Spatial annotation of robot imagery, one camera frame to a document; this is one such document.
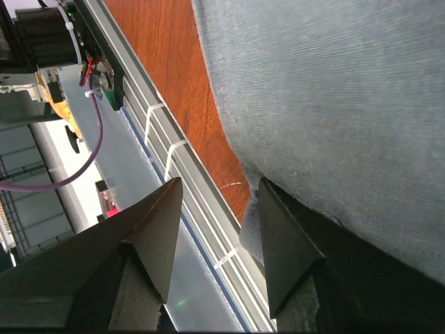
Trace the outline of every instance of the gray cloth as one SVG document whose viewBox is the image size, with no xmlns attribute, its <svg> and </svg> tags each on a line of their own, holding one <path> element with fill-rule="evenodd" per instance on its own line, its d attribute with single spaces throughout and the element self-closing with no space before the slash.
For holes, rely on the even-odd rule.
<svg viewBox="0 0 445 334">
<path fill-rule="evenodd" d="M 193 0 L 252 194 L 265 176 L 445 283 L 445 1 Z M 262 259 L 256 198 L 241 240 Z"/>
</svg>

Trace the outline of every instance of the wood grain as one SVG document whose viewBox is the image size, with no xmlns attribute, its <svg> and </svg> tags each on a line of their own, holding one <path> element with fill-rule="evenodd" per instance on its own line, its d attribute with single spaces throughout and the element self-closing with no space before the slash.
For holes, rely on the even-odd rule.
<svg viewBox="0 0 445 334">
<path fill-rule="evenodd" d="M 221 127 L 190 0 L 105 2 L 241 221 L 249 187 Z"/>
</svg>

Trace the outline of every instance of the wooden table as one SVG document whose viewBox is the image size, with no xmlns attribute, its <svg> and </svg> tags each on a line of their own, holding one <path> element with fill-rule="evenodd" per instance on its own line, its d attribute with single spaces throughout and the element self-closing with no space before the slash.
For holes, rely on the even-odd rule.
<svg viewBox="0 0 445 334">
<path fill-rule="evenodd" d="M 249 186 L 220 124 L 190 0 L 106 5 L 241 222 Z"/>
</svg>

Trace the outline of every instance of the yellow object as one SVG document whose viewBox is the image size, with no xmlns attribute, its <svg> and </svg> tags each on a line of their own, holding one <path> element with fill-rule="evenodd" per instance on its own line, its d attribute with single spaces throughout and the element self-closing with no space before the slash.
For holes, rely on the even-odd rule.
<svg viewBox="0 0 445 334">
<path fill-rule="evenodd" d="M 48 93 L 48 91 L 45 87 L 42 77 L 40 76 L 40 74 L 38 72 L 36 72 L 35 74 L 37 76 L 37 80 L 38 80 L 39 84 L 41 85 L 44 98 L 49 102 L 52 109 L 57 113 L 57 115 L 59 115 L 61 118 L 63 118 L 64 120 L 66 120 L 67 122 L 69 122 L 71 124 L 71 127 L 72 127 L 74 133 L 77 135 L 77 137 L 79 139 L 82 139 L 82 133 L 79 130 L 79 127 L 77 126 L 76 121 L 72 117 L 70 108 L 68 107 L 68 103 L 66 101 L 54 103 L 53 99 L 51 98 L 51 95 Z"/>
</svg>

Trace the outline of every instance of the black cylinder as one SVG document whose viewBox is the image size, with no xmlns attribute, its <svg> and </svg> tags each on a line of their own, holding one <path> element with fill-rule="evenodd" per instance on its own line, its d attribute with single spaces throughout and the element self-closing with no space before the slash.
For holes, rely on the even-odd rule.
<svg viewBox="0 0 445 334">
<path fill-rule="evenodd" d="M 23 9 L 15 13 L 15 26 L 25 50 L 38 67 L 77 63 L 70 33 L 57 8 Z"/>
</svg>

